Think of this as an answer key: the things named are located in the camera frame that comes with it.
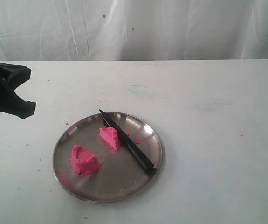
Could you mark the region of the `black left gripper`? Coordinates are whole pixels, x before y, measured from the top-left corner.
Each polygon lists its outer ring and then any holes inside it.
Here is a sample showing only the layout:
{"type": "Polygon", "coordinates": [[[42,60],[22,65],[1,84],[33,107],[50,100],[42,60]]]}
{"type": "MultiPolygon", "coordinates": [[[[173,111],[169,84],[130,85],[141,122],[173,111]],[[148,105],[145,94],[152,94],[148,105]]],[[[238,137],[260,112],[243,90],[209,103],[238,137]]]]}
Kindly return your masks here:
{"type": "Polygon", "coordinates": [[[0,112],[26,119],[34,115],[36,103],[21,99],[11,89],[16,89],[30,79],[27,66],[0,63],[0,112]]]}

